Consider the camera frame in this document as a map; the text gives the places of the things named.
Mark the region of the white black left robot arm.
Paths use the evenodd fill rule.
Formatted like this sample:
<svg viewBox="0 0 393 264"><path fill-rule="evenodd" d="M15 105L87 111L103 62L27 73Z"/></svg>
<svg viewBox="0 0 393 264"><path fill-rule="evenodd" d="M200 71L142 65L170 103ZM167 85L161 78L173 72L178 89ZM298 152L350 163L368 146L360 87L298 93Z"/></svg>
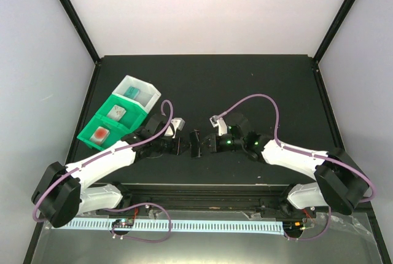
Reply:
<svg viewBox="0 0 393 264"><path fill-rule="evenodd" d="M153 154L180 155L189 145L177 134L185 125L182 118L168 120L155 114L144 126L126 134L108 149L84 160L50 164L43 173L31 201L33 219L47 220L60 228L74 217L99 209L126 214L132 200L118 183L96 187L95 182Z"/></svg>

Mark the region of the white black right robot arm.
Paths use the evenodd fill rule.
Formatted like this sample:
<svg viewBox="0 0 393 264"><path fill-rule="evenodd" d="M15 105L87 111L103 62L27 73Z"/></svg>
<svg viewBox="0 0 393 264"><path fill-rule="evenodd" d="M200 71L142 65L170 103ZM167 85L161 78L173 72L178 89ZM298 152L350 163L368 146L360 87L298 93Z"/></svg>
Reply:
<svg viewBox="0 0 393 264"><path fill-rule="evenodd" d="M297 183L279 201L281 213L292 217L301 209L328 206L343 215L355 210L369 188L365 173L343 150L315 151L277 144L269 135L258 134L240 113L223 118L212 116L217 133L203 140L211 153L245 153L252 161L281 166L305 175L312 183Z"/></svg>

